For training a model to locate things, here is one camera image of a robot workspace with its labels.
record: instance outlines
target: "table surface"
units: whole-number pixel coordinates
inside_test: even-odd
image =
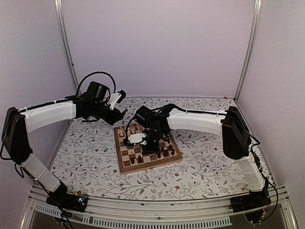
[[[248,184],[237,164],[222,150],[222,138],[210,133],[172,131],[183,153],[182,162],[121,175],[113,128],[126,125],[142,105],[156,108],[173,103],[194,110],[224,110],[236,106],[230,99],[126,98],[117,106],[128,109],[114,126],[100,120],[82,123],[74,119],[52,164],[51,171],[69,191],[90,196],[138,200],[216,198],[248,192]],[[263,173],[270,176],[260,150]]]

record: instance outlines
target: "white wall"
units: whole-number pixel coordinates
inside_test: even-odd
[[[79,79],[94,69],[112,74],[128,96],[234,96],[253,0],[62,4]]]
[[[53,0],[1,1],[0,129],[9,107],[61,99],[74,93],[65,60]],[[34,153],[46,164],[65,123],[30,135]],[[21,179],[14,163],[0,160],[0,228],[15,229],[31,182]]]
[[[305,2],[263,1],[239,105],[305,227]]]

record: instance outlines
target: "black chess piece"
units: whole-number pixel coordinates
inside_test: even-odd
[[[138,156],[138,162],[139,162],[139,163],[142,163],[142,158],[141,158],[140,155]]]

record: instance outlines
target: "chessboard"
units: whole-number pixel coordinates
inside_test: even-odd
[[[168,135],[169,143],[162,139],[160,140],[161,157],[158,158],[156,154],[143,154],[140,144],[124,146],[125,128],[126,126],[114,128],[115,146],[121,174],[135,173],[182,161],[181,152],[171,133]],[[143,130],[144,127],[140,124],[131,123],[128,134],[142,133]]]

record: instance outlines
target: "robotic arm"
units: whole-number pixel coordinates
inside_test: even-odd
[[[8,109],[2,133],[1,152],[5,147],[10,158],[4,159],[14,161],[48,191],[47,203],[59,208],[84,212],[87,195],[81,195],[80,192],[67,193],[67,187],[33,154],[28,134],[46,125],[80,117],[85,119],[83,122],[103,119],[113,125],[123,119],[126,113],[126,110],[120,112],[115,108],[116,103],[120,103],[126,93],[115,92],[104,99],[107,90],[107,86],[91,82],[87,91],[80,96],[69,96],[63,100],[21,110],[15,107]]]
[[[236,161],[250,189],[247,196],[231,198],[233,211],[245,211],[271,203],[268,181],[262,175],[262,166],[257,155],[249,153],[249,130],[236,107],[215,112],[187,111],[168,104],[156,112],[142,106],[137,110],[134,120],[146,129],[141,134],[126,137],[124,143],[141,144],[143,152],[148,154],[160,153],[159,140],[166,140],[171,130],[195,130],[222,136],[224,154]]]

